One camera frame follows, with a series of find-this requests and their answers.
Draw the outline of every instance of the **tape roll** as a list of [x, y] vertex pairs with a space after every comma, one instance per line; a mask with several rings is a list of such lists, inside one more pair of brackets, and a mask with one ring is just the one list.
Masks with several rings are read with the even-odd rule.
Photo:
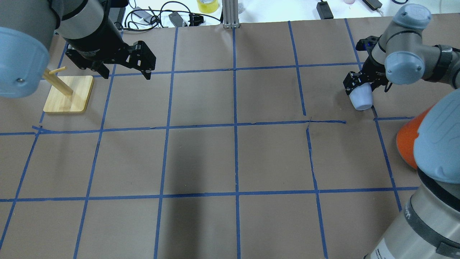
[[202, 13], [212, 13], [217, 10], [219, 7], [219, 2], [217, 0], [196, 0], [198, 3], [198, 9]]

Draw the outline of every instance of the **power adapter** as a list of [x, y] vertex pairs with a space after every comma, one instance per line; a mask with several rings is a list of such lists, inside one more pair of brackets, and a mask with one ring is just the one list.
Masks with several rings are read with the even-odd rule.
[[329, 4], [326, 1], [319, 2], [316, 5], [316, 9], [318, 10], [318, 14], [321, 20], [334, 18], [331, 8], [329, 8]]
[[382, 3], [379, 0], [362, 0], [372, 11], [376, 11], [377, 9], [382, 7]]

